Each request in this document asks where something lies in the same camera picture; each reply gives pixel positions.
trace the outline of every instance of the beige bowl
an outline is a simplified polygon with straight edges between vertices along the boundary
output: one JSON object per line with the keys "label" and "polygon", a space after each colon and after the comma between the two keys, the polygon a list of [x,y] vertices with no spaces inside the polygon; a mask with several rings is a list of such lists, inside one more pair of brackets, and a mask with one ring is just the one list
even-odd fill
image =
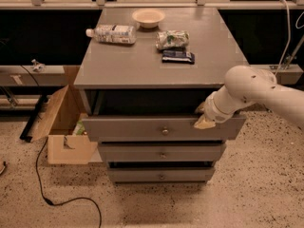
{"label": "beige bowl", "polygon": [[156,27],[164,17],[164,12],[159,9],[138,9],[132,13],[132,18],[146,29]]}

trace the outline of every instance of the drawer knob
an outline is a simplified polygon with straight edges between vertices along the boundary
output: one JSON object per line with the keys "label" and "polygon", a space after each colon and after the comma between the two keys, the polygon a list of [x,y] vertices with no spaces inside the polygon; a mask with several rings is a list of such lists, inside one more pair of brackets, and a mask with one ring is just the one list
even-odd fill
{"label": "drawer knob", "polygon": [[166,159],[166,158],[167,158],[167,156],[166,156],[164,153],[160,153],[160,157],[161,157],[162,159]]}
{"label": "drawer knob", "polygon": [[163,129],[162,129],[162,132],[163,136],[167,136],[169,134],[169,130],[168,128],[165,126]]}

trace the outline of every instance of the clear water bottle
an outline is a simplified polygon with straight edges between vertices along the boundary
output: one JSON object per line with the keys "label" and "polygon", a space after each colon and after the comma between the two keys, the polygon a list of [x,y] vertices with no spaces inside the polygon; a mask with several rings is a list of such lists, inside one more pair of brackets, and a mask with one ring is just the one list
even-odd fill
{"label": "clear water bottle", "polygon": [[133,26],[98,25],[95,29],[87,29],[85,33],[97,42],[134,44],[136,41],[136,30]]}

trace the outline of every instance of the terrazzo floor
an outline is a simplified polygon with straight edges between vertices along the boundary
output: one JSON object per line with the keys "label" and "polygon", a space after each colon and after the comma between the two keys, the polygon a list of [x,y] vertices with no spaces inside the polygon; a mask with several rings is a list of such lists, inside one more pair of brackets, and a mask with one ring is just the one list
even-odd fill
{"label": "terrazzo floor", "polygon": [[[207,183],[113,184],[103,163],[49,165],[39,160],[45,196],[53,202],[94,199],[102,227],[304,227],[304,136],[264,108],[243,111],[247,121],[228,141]],[[93,203],[51,207],[35,171],[45,140],[19,140],[25,119],[0,118],[0,227],[98,227]]]}

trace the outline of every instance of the open cardboard box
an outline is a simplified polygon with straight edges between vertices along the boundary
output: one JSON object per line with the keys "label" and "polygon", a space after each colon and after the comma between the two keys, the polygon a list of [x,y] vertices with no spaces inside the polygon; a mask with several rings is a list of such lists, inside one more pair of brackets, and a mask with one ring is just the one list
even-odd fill
{"label": "open cardboard box", "polygon": [[81,114],[69,85],[51,95],[46,113],[36,125],[31,139],[34,142],[48,136],[48,163],[88,164],[94,159],[97,162],[97,143],[91,142],[86,135],[71,135],[76,123],[85,116]]}

